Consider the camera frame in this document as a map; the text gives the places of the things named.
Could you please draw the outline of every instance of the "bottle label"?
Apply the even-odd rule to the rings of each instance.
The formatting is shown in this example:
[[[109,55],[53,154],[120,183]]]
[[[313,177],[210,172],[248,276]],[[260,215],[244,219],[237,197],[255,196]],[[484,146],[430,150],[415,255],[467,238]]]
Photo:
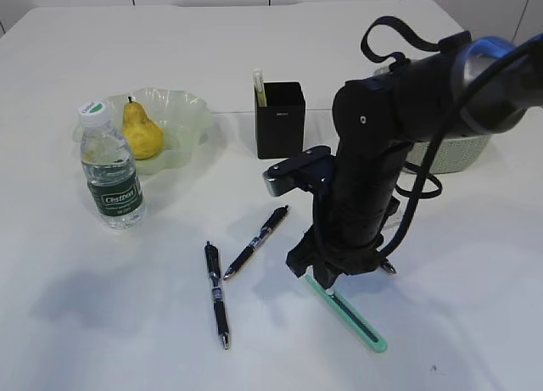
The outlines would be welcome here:
[[[116,217],[127,215],[137,209],[143,201],[142,188],[136,172],[125,181],[114,186],[87,184],[92,197],[103,215]]]

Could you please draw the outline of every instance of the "bottle cap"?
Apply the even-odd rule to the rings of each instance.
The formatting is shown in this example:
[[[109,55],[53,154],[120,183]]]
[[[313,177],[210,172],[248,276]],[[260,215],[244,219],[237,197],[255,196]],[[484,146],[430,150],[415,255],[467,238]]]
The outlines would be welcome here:
[[[103,126],[111,120],[107,106],[101,101],[89,101],[78,112],[82,126]]]

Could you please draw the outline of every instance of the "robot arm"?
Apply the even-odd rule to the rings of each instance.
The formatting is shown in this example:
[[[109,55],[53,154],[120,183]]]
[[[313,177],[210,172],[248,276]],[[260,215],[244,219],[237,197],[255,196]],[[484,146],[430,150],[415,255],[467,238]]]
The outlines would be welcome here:
[[[405,236],[444,137],[509,131],[528,107],[543,104],[543,40],[515,48],[495,37],[472,42],[463,32],[435,46],[439,53],[417,62],[392,53],[389,73],[345,83],[333,101],[335,157],[315,147],[265,172],[272,195],[295,187],[314,195],[313,226],[287,257],[296,276],[312,265],[315,279],[330,288],[342,273],[374,271]],[[404,220],[379,249],[399,204],[392,192],[406,156],[413,143],[428,141]]]

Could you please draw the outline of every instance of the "water bottle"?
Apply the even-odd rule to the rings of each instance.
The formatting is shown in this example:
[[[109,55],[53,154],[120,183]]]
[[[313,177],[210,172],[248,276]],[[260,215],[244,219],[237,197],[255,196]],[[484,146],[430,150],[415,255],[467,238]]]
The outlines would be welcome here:
[[[79,120],[84,130],[81,163],[100,216],[115,229],[135,225],[145,214],[145,202],[128,142],[103,103],[84,104]]]

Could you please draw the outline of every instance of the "pear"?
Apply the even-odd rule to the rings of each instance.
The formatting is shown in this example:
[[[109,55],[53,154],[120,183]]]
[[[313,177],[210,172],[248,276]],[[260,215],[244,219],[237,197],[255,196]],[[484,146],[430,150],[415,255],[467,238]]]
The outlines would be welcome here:
[[[149,119],[143,106],[128,98],[122,115],[122,133],[134,153],[134,159],[147,159],[162,149],[162,130]]]

